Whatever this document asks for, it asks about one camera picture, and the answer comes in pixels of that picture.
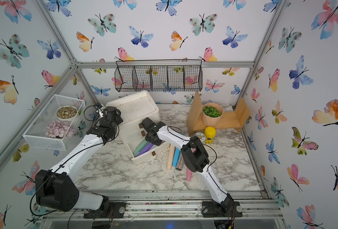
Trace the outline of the purple toy microphone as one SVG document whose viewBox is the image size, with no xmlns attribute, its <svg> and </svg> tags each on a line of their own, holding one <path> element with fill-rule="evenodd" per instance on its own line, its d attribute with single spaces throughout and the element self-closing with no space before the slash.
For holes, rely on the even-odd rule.
<svg viewBox="0 0 338 229">
<path fill-rule="evenodd" d="M 140 156 L 144 153 L 146 153 L 147 151 L 149 151 L 154 145 L 152 143 L 148 143 L 138 154 L 137 156 Z"/>
</svg>

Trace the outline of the white bottom drawer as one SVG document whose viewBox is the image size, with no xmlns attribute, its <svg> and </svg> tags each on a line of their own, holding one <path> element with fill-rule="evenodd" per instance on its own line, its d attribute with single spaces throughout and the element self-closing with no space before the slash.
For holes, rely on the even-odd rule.
<svg viewBox="0 0 338 229">
<path fill-rule="evenodd" d="M 139 137 L 133 138 L 132 141 L 124 142 L 124 145 L 128 149 L 129 156 L 131 157 L 131 161 L 133 162 L 134 165 L 139 165 L 143 162 L 146 162 L 151 158 L 158 156 L 161 152 L 166 151 L 170 147 L 170 144 L 168 142 L 162 142 L 160 146 L 154 145 L 153 147 L 151 147 L 150 150 L 139 156 L 133 155 L 133 152 L 143 140 L 144 137 Z"/>
</svg>

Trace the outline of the blue toy microphone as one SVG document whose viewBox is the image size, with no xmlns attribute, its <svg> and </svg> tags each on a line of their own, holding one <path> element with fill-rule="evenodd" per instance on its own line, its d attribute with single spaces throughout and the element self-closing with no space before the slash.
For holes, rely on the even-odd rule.
<svg viewBox="0 0 338 229">
<path fill-rule="evenodd" d="M 175 148 L 175 152 L 174 152 L 174 156 L 173 156 L 173 161 L 172 161 L 172 166 L 176 167 L 178 164 L 178 160 L 179 160 L 179 156 L 180 156 L 180 150 L 178 148 Z"/>
</svg>

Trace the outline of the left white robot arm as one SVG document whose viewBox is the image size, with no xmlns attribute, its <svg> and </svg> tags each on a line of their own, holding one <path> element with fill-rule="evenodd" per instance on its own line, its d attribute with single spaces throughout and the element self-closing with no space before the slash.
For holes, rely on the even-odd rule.
<svg viewBox="0 0 338 229">
<path fill-rule="evenodd" d="M 78 190 L 74 180 L 98 150 L 118 137 L 122 122 L 119 109 L 111 106 L 103 108 L 95 125 L 64 159 L 51 169 L 40 170 L 36 174 L 36 192 L 32 199 L 54 211 L 87 210 L 87 218 L 111 217 L 113 210 L 109 198 Z"/>
</svg>

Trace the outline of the rhinestone silver microphone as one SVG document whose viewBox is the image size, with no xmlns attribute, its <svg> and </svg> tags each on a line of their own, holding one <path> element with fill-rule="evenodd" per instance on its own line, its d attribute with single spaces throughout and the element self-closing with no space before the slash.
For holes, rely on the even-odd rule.
<svg viewBox="0 0 338 229">
<path fill-rule="evenodd" d="M 181 171 L 183 168 L 183 165 L 184 165 L 184 160 L 183 160 L 182 155 L 180 155 L 178 158 L 177 165 L 176 165 L 176 170 Z"/>
</svg>

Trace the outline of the pink toy microphone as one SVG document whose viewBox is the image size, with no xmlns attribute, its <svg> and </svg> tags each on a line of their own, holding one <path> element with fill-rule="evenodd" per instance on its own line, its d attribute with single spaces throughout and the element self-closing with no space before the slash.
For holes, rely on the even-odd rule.
<svg viewBox="0 0 338 229">
<path fill-rule="evenodd" d="M 192 178 L 192 170 L 191 168 L 193 167 L 193 163 L 192 162 L 189 162 L 187 166 L 187 181 L 190 182 L 191 181 L 191 178 Z"/>
</svg>

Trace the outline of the white plastic drawer cabinet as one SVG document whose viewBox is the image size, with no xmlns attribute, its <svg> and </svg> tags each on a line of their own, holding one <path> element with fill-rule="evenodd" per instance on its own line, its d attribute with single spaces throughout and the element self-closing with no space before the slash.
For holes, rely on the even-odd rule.
<svg viewBox="0 0 338 229">
<path fill-rule="evenodd" d="M 133 138 L 146 137 L 147 132 L 141 126 L 145 118 L 153 122 L 160 121 L 159 108 L 148 91 L 137 92 L 123 98 L 116 99 L 106 104 L 121 111 L 123 122 L 119 125 L 118 137 L 124 142 Z"/>
</svg>

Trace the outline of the wooden rolling pin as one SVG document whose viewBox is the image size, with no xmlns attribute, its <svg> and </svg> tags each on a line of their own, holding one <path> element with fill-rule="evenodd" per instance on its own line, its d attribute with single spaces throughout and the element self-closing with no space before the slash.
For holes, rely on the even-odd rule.
<svg viewBox="0 0 338 229">
<path fill-rule="evenodd" d="M 173 164 L 173 158 L 175 153 L 175 146 L 173 144 L 169 147 L 169 154 L 168 154 L 168 160 L 167 160 L 167 170 L 171 170 L 172 164 Z"/>
</svg>

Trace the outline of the mint green toy microphone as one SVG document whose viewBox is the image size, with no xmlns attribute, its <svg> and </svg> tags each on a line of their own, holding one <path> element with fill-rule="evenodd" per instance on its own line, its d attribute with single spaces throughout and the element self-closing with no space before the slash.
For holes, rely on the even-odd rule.
<svg viewBox="0 0 338 229">
<path fill-rule="evenodd" d="M 136 157 L 141 151 L 142 149 L 148 144 L 148 142 L 146 140 L 143 140 L 138 146 L 137 148 L 134 150 L 133 155 L 134 157 Z"/>
</svg>

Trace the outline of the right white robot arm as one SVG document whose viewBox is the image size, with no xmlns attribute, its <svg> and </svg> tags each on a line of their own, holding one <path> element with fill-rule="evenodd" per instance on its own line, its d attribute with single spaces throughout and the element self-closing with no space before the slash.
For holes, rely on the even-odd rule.
<svg viewBox="0 0 338 229">
<path fill-rule="evenodd" d="M 160 146 L 162 142 L 168 142 L 178 148 L 186 167 L 201 177 L 212 198 L 212 200 L 202 203 L 203 217 L 230 219 L 242 217 L 240 203 L 232 198 L 216 178 L 208 152 L 198 137 L 184 136 L 176 132 L 173 127 L 167 126 L 163 122 L 154 123 L 148 117 L 139 126 L 146 131 L 145 140 L 149 143 Z"/>
</svg>

